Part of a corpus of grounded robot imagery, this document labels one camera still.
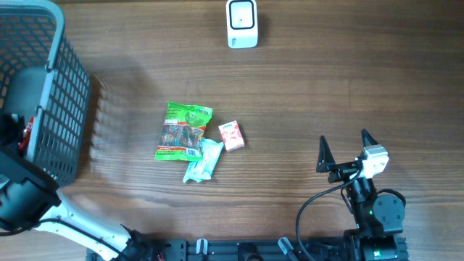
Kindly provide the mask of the red Nescafe stick sachet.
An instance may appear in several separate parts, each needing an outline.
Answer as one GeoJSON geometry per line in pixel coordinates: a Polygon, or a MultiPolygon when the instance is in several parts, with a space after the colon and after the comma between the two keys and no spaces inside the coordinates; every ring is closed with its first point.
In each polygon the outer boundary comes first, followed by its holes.
{"type": "Polygon", "coordinates": [[[18,143],[18,150],[20,152],[24,152],[28,147],[28,144],[30,142],[32,129],[33,129],[33,122],[34,122],[34,117],[32,117],[28,121],[27,125],[25,126],[25,129],[23,131],[23,140],[18,143]]]}

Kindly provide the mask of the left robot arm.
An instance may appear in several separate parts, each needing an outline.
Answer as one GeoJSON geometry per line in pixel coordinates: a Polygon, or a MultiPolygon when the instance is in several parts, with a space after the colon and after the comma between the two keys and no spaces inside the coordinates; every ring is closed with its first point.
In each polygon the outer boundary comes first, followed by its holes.
{"type": "Polygon", "coordinates": [[[57,182],[13,146],[22,138],[19,120],[1,115],[1,235],[37,230],[63,236],[103,260],[152,260],[153,246],[138,231],[112,225],[73,204],[57,182]]]}

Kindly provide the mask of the green snack bag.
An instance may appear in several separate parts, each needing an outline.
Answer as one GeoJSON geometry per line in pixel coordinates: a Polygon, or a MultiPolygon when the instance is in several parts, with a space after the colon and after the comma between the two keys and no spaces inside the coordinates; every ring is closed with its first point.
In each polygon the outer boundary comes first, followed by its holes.
{"type": "Polygon", "coordinates": [[[213,109],[199,105],[167,102],[155,159],[189,161],[202,159],[201,142],[213,109]]]}

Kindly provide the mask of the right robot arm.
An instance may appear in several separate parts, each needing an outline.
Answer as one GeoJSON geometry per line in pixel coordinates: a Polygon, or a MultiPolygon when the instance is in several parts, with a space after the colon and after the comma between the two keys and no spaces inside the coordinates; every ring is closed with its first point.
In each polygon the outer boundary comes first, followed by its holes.
{"type": "Polygon", "coordinates": [[[328,173],[329,183],[342,184],[342,199],[357,226],[337,240],[338,249],[327,253],[336,254],[337,260],[400,260],[406,255],[404,241],[397,238],[403,232],[406,200],[393,189],[376,189],[373,177],[385,171],[389,153],[366,129],[361,135],[360,156],[345,163],[334,160],[326,138],[320,137],[316,171],[328,173]]]}

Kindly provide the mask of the red tissue pack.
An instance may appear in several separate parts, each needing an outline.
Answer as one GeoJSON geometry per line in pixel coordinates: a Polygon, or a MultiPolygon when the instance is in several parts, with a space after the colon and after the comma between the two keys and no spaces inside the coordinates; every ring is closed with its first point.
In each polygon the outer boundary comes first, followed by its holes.
{"type": "Polygon", "coordinates": [[[236,120],[222,124],[218,129],[228,152],[244,147],[244,139],[236,120]]]}

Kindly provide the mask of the mint green pack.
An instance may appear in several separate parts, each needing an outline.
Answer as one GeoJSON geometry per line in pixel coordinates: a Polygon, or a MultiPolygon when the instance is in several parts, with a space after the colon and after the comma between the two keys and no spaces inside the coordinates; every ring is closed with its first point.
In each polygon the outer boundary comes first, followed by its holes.
{"type": "Polygon", "coordinates": [[[189,163],[183,177],[183,182],[187,183],[188,181],[196,181],[197,183],[200,183],[202,181],[211,180],[223,147],[223,142],[216,142],[211,139],[203,138],[200,145],[202,150],[202,159],[197,162],[189,163]]]}

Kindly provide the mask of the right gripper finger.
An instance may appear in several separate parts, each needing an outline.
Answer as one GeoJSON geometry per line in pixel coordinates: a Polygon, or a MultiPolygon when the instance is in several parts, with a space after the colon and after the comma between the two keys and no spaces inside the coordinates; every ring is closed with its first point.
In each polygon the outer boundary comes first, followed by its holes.
{"type": "Polygon", "coordinates": [[[334,169],[336,162],[331,153],[325,136],[320,137],[318,162],[316,166],[317,173],[327,173],[334,169]]]}
{"type": "Polygon", "coordinates": [[[362,143],[364,147],[375,146],[378,144],[377,140],[375,140],[365,128],[361,130],[361,135],[362,135],[362,143]]]}

